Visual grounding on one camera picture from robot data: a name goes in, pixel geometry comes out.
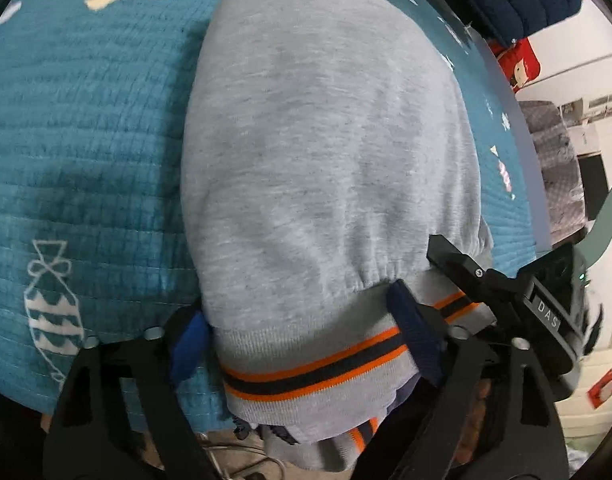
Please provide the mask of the grey checkered cushion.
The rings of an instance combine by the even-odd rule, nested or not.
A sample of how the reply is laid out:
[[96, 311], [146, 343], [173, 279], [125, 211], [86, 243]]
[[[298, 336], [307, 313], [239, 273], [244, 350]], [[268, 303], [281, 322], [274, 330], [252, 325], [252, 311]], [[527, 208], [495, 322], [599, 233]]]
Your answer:
[[540, 165], [553, 246], [586, 226], [579, 163], [559, 109], [549, 101], [520, 101]]

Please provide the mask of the red cartoon pillow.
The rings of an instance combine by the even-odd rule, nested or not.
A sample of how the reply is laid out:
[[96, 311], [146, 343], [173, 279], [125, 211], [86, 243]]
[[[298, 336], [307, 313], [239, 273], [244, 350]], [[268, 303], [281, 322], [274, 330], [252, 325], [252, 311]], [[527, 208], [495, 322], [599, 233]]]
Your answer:
[[488, 46], [514, 93], [539, 77], [541, 66], [528, 38], [515, 42], [510, 48], [496, 40], [490, 40]]

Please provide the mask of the teal quilted bedspread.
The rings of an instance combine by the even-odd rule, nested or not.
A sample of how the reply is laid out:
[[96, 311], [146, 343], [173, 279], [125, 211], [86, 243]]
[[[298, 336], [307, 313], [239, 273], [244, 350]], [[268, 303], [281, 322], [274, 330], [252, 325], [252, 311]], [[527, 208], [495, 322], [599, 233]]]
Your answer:
[[0, 393], [49, 413], [82, 336], [198, 296], [184, 107], [219, 0], [14, 0], [0, 24]]

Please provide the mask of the grey and navy sweatshirt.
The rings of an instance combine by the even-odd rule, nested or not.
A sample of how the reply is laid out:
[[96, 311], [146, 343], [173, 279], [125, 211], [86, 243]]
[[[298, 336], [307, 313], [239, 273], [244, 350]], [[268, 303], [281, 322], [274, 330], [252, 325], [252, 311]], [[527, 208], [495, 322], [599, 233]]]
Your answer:
[[229, 411], [274, 458], [352, 468], [419, 376], [387, 289], [455, 298], [434, 234], [492, 258], [454, 73], [387, 0], [221, 0], [181, 201]]

